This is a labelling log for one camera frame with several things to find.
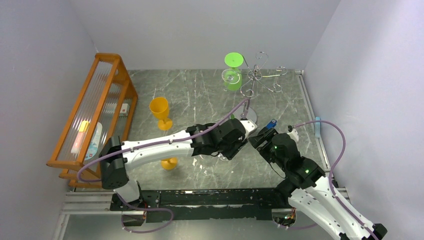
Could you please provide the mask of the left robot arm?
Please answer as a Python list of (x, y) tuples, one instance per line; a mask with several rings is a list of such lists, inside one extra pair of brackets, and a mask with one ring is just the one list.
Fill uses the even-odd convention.
[(231, 160), (248, 142), (257, 125), (248, 119), (221, 124), (195, 124), (175, 134), (141, 141), (110, 137), (99, 153), (101, 187), (118, 193), (130, 210), (142, 206), (139, 183), (128, 172), (145, 164), (178, 157), (223, 155)]

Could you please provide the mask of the green plastic wine glass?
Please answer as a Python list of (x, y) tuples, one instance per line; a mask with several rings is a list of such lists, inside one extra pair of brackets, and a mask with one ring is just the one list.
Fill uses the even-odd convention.
[(237, 91), (243, 83), (242, 73), (239, 67), (244, 63), (243, 56), (238, 52), (230, 52), (224, 57), (224, 63), (228, 66), (221, 77), (224, 81), (224, 86), (229, 91)]

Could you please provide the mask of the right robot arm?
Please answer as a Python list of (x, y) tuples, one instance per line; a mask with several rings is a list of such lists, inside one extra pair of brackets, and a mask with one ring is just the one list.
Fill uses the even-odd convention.
[(312, 159), (298, 150), (298, 132), (289, 127), (287, 133), (264, 127), (248, 138), (268, 163), (277, 164), (285, 179), (275, 188), (275, 202), (301, 211), (334, 240), (381, 240), (388, 233), (381, 223), (373, 223), (359, 213), (334, 187), (331, 178)]

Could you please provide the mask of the clear wine glass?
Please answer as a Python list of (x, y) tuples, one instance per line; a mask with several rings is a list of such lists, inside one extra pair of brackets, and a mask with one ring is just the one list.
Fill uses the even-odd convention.
[(211, 177), (215, 173), (215, 158), (210, 155), (200, 155), (199, 164), (201, 173), (207, 177)]
[(221, 73), (223, 81), (229, 85), (235, 85), (240, 82), (241, 75), (234, 69), (225, 69)]
[(222, 161), (222, 162), (229, 162), (230, 161), (230, 159), (228, 159), (227, 157), (225, 157), (223, 154), (219, 154), (218, 155), (218, 159), (220, 160), (220, 161)]

